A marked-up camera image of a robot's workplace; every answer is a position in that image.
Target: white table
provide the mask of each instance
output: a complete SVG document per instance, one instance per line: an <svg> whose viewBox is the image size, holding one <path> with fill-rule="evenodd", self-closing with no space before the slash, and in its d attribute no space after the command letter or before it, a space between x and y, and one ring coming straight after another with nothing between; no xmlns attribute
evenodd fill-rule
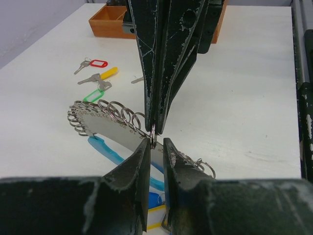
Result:
<svg viewBox="0 0 313 235"><path fill-rule="evenodd" d="M115 167L67 121L69 105L96 89L76 83L119 74L104 99L143 112L135 40L94 37L85 4L0 70L0 177L103 175ZM218 44L197 62L175 98L163 137L218 179L299 178L299 142L289 7L228 6Z"/></svg>

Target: wooden box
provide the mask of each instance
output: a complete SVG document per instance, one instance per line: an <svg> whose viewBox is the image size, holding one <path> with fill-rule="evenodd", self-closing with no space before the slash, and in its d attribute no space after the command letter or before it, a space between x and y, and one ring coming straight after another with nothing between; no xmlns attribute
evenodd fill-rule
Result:
<svg viewBox="0 0 313 235"><path fill-rule="evenodd" d="M225 0L219 23L213 35L212 43L216 43L222 27L222 22L228 0ZM104 6L91 19L89 24L96 37L130 38L135 39L134 34L124 33L122 29L125 6Z"/></svg>

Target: table surface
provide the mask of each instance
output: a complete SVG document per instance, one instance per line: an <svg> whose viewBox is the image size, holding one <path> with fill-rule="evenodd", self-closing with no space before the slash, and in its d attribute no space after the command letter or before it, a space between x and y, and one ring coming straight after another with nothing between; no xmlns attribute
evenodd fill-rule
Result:
<svg viewBox="0 0 313 235"><path fill-rule="evenodd" d="M85 4L0 70L0 177L103 175L115 167L67 121L69 105L96 89L77 85L119 67L104 99L143 112L135 40L94 37ZM218 179L299 178L291 9L228 6L219 41L196 64L175 98L162 137ZM119 146L113 144L114 150Z"/></svg>

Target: metal coil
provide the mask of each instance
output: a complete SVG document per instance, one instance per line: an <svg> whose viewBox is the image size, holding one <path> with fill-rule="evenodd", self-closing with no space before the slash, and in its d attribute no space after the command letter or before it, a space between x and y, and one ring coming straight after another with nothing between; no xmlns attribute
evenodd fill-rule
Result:
<svg viewBox="0 0 313 235"><path fill-rule="evenodd" d="M80 122L77 111L86 110L88 112L94 111L96 113L103 112L112 117L114 121L119 124L129 126L132 130L139 133L142 137L151 138L151 135L146 134L141 130L141 122L138 116L142 116L145 118L143 113L134 112L129 108L126 108L123 104L117 101L107 102L106 100L100 99L97 104L87 102L87 101L75 101L74 105L69 107L69 111L67 112L67 119L71 126L74 127L74 130L78 132L80 136L88 136L87 130L84 128L84 124ZM179 152L183 158L186 159L189 163L191 163L194 167L199 169L200 171L205 171L204 165L209 167L213 173L213 178L215 179L216 173L213 167L204 162L201 158L194 161L188 155Z"/></svg>

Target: blue handle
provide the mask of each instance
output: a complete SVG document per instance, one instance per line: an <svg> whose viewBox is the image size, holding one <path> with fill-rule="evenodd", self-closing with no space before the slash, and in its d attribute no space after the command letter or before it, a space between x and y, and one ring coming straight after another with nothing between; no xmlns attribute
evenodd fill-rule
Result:
<svg viewBox="0 0 313 235"><path fill-rule="evenodd" d="M118 155L115 151L110 149L104 142L104 140L100 137L89 137L88 142L94 147L99 153L108 158L111 162L116 165L120 165L124 159ZM164 191L164 183L162 181L156 180L155 178L150 177L150 186Z"/></svg>

